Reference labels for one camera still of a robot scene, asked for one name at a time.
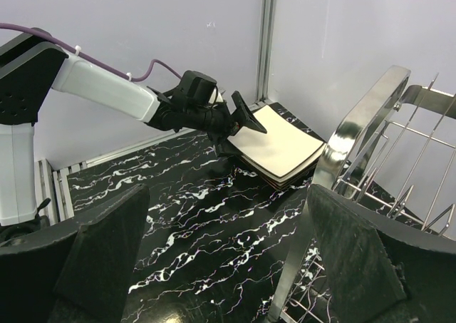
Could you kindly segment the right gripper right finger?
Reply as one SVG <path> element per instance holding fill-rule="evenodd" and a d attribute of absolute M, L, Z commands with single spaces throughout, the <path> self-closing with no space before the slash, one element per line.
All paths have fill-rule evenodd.
<path fill-rule="evenodd" d="M 340 322 L 455 321 L 455 241 L 321 185 L 306 203 Z"/>

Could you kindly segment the white square plate black rim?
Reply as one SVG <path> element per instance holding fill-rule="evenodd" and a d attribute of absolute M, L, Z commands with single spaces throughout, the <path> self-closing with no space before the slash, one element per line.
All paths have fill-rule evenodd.
<path fill-rule="evenodd" d="M 289 187 L 290 185 L 293 185 L 297 181 L 299 181 L 299 180 L 301 180 L 303 178 L 306 178 L 306 177 L 308 177 L 310 175 L 313 175 L 314 170 L 315 170 L 315 168 L 316 168 L 316 166 L 318 164 L 318 161 L 319 161 L 319 159 L 317 158 L 309 166 L 307 166 L 303 170 L 299 171 L 296 175 L 292 176 L 288 180 L 278 181 L 278 180 L 273 180 L 271 177 L 267 176 L 263 171 L 260 171 L 259 169 L 257 169 L 256 167 L 254 167 L 253 165 L 248 163 L 243 157 L 237 156 L 236 159 L 239 160 L 240 162 L 242 162 L 243 164 L 245 164 L 246 167 L 250 171 L 255 172 L 262 180 L 267 182 L 275 190 L 283 190 L 283 189 Z"/>

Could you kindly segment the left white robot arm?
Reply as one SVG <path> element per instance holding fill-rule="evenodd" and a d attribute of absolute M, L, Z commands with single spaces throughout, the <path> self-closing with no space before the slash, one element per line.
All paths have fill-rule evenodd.
<path fill-rule="evenodd" d="M 239 92 L 230 111 L 217 82 L 186 71 L 174 88 L 159 92 L 69 46 L 48 32 L 2 24 L 17 36 L 1 47 L 1 226 L 36 221 L 33 137 L 50 91 L 69 93 L 124 113 L 161 131 L 205 132 L 219 154 L 242 128 L 265 133 Z"/>

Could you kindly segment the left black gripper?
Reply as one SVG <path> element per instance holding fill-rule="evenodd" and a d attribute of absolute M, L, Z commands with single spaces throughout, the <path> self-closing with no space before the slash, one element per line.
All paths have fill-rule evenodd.
<path fill-rule="evenodd" d="M 216 156 L 240 156 L 242 152 L 227 137 L 232 132 L 233 122 L 236 132 L 247 127 L 267 134 L 266 128 L 255 118 L 239 91 L 232 94 L 235 110 L 229 116 L 227 104 L 216 104 L 219 95 L 217 82 L 199 71 L 184 72 L 177 86 L 177 104 L 180 112 L 177 128 L 191 128 L 208 133 L 213 142 Z"/>

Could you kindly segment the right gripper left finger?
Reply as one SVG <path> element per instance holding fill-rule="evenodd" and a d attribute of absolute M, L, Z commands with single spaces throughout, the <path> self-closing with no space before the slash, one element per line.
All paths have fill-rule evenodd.
<path fill-rule="evenodd" d="M 145 231 L 149 189 L 1 244 L 2 322 L 120 322 Z"/>

